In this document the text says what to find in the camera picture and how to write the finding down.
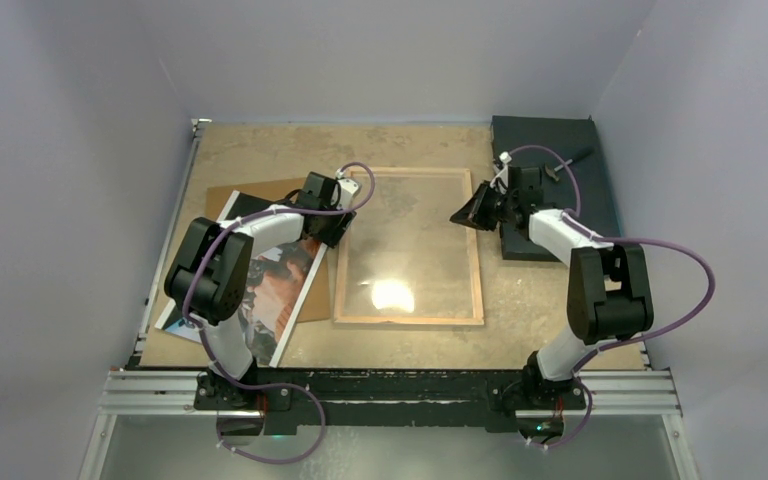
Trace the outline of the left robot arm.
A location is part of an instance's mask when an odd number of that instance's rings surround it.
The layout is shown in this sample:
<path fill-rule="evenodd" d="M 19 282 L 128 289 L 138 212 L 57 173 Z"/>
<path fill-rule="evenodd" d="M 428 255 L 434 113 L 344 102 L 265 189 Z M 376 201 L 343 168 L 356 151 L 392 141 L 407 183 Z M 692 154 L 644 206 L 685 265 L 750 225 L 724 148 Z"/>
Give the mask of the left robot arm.
<path fill-rule="evenodd" d="M 219 395 L 232 408 L 257 399 L 258 382 L 247 375 L 254 357 L 234 315 L 244 298 L 251 260 L 284 243 L 311 238 L 336 246 L 356 216 L 360 184 L 339 171 L 311 172 L 294 194 L 260 200 L 253 210 L 224 223 L 204 217 L 185 232 L 163 283 L 165 295 L 192 324 L 223 378 Z"/>

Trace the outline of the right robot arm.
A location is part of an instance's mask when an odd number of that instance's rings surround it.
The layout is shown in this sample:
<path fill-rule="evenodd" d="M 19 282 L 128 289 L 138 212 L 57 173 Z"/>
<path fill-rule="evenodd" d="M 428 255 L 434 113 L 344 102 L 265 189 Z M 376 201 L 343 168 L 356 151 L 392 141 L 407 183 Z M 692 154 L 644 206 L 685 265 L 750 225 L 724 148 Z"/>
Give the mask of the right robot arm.
<path fill-rule="evenodd" d="M 560 382 L 571 380 L 580 362 L 597 348 L 630 340 L 652 327 L 654 308 L 643 248 L 603 240 L 545 202 L 540 170 L 503 168 L 482 182 L 450 220 L 478 231 L 509 225 L 568 268 L 568 325 L 529 358 L 521 381 L 529 404 L 544 407 L 556 399 Z"/>

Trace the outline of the printed photo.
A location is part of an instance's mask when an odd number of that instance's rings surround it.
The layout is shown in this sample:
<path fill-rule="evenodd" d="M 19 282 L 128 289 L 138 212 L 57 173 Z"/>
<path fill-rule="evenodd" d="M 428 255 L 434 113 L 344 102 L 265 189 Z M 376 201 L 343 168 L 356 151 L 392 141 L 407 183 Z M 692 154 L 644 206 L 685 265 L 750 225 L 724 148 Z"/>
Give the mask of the printed photo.
<path fill-rule="evenodd" d="M 233 191 L 219 220 L 204 218 L 224 223 L 253 210 L 260 200 L 265 199 Z M 278 363 L 326 250 L 325 244 L 308 238 L 273 247 L 251 260 L 243 302 L 233 318 L 258 365 Z M 142 365 L 204 365 L 207 356 L 195 327 L 167 299 L 167 305 L 155 314 Z"/>

